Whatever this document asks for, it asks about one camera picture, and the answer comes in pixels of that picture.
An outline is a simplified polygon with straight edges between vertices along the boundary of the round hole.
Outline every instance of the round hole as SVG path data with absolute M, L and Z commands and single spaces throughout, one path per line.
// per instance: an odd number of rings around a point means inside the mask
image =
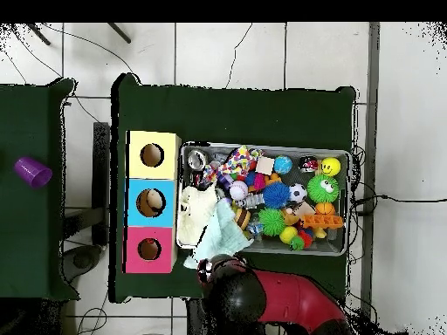
M 145 217 L 157 217 L 162 214 L 166 200 L 160 190 L 147 188 L 136 198 L 136 208 Z
M 144 165 L 148 167 L 158 167 L 164 159 L 162 147 L 157 144 L 147 144 L 140 152 L 140 158 Z
M 157 239 L 148 238 L 138 244 L 138 254 L 146 261 L 154 261 L 160 256 L 162 246 Z

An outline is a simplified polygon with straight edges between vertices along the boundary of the yellow smiley ball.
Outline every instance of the yellow smiley ball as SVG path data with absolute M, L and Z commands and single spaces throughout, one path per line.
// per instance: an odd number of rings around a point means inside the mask
M 341 170 L 340 161 L 337 158 L 325 158 L 321 161 L 321 171 L 326 176 L 333 177 Z

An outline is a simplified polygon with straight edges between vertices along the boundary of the orange ball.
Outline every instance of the orange ball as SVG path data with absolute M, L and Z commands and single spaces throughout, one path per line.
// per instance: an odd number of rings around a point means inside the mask
M 335 215 L 335 207 L 332 203 L 318 203 L 315 206 L 317 215 Z

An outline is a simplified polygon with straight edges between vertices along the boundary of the green tablecloth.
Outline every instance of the green tablecloth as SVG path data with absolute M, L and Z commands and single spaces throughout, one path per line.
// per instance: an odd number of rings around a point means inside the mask
M 59 273 L 62 239 L 61 104 L 72 79 L 48 86 L 0 85 L 0 297 L 74 299 Z M 30 156 L 52 169 L 50 182 L 30 188 L 14 163 Z
M 176 133 L 182 141 L 349 151 L 352 138 L 352 87 L 336 92 L 215 90 L 188 86 L 140 85 L 122 74 L 112 89 L 111 275 L 110 297 L 200 297 L 196 272 L 182 267 L 179 250 L 170 274 L 121 272 L 124 205 L 124 153 L 127 130 Z M 245 253 L 252 266 L 313 277 L 336 297 L 344 297 L 346 255 L 290 256 Z

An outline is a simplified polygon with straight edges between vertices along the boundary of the blue ball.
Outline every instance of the blue ball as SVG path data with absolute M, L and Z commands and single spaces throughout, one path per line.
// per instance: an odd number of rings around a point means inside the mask
M 290 197 L 289 187 L 280 181 L 265 187 L 262 192 L 264 204 L 267 208 L 281 209 L 285 206 Z
M 285 155 L 280 155 L 276 157 L 275 164 L 273 165 L 273 170 L 277 174 L 286 174 L 292 169 L 292 160 Z

